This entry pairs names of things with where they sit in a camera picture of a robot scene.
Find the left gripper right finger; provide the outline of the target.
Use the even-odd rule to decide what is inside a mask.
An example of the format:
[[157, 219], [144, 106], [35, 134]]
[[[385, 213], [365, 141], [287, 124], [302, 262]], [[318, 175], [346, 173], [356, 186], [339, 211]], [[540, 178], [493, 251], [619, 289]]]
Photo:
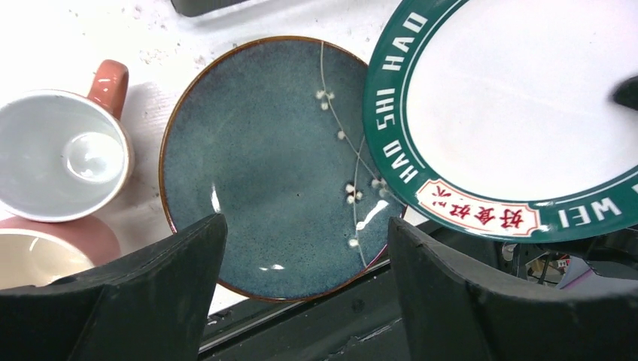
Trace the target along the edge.
[[637, 291], [574, 293], [508, 275], [406, 221], [387, 245], [413, 360], [635, 360]]

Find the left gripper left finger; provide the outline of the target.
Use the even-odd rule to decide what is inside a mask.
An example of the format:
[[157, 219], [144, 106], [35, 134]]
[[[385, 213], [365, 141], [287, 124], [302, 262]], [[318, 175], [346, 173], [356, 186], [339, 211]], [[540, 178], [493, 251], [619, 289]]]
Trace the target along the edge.
[[195, 360], [226, 245], [213, 214], [43, 287], [1, 293], [3, 360]]

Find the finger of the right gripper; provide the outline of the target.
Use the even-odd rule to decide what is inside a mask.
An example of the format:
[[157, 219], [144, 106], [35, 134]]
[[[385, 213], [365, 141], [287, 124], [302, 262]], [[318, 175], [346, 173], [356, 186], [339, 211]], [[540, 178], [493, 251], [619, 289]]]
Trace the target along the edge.
[[638, 110], [638, 76], [629, 77], [612, 91], [612, 100], [617, 105]]

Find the green rimmed white plate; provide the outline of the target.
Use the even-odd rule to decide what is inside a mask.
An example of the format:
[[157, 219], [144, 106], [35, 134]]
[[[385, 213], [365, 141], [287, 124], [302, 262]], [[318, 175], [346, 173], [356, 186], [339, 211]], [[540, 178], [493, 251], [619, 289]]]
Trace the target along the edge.
[[452, 229], [514, 242], [637, 223], [635, 1], [404, 1], [369, 64], [382, 177]]

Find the large pink mug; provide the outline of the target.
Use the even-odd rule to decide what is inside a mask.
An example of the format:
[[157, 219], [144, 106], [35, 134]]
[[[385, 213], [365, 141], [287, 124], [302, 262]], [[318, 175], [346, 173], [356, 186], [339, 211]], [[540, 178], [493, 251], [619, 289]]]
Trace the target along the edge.
[[1, 288], [45, 286], [122, 255], [117, 236], [99, 218], [41, 223], [1, 221]]

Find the small pink mug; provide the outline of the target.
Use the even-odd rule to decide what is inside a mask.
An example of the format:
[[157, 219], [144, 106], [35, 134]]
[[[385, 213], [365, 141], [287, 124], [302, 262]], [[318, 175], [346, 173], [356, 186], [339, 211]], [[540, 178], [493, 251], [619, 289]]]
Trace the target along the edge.
[[106, 59], [85, 96], [40, 89], [1, 106], [1, 206], [7, 212], [67, 222], [122, 191], [135, 159], [120, 122], [128, 84], [129, 69]]

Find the black wire dish rack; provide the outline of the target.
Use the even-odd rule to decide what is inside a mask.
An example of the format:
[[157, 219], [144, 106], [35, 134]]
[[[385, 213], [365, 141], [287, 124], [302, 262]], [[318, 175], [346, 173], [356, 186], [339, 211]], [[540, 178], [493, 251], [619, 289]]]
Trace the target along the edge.
[[175, 11], [185, 17], [198, 17], [243, 2], [245, 0], [171, 0]]

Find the black base panel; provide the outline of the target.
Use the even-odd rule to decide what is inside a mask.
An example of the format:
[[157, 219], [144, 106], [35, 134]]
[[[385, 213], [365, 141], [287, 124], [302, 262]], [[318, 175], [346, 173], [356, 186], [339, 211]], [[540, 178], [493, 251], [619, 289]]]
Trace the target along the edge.
[[[438, 242], [508, 275], [540, 254], [525, 246], [514, 262], [501, 260], [500, 245], [449, 231], [428, 222], [416, 227]], [[572, 278], [563, 288], [574, 293], [637, 291], [637, 232], [626, 229], [607, 237], [563, 244], [547, 250], [595, 258], [596, 274]], [[390, 265], [390, 255], [346, 288], [310, 302], [241, 302], [213, 314], [199, 352], [201, 360], [413, 360]]]

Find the blue glazed plate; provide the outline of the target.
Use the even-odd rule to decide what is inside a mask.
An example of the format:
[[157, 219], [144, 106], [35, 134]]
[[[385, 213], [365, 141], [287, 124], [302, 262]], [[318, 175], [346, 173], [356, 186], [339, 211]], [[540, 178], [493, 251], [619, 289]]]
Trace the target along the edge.
[[314, 38], [243, 44], [179, 99], [159, 156], [174, 232], [214, 213], [228, 225], [219, 281], [243, 296], [322, 296], [362, 274], [404, 211], [366, 144], [366, 63]]

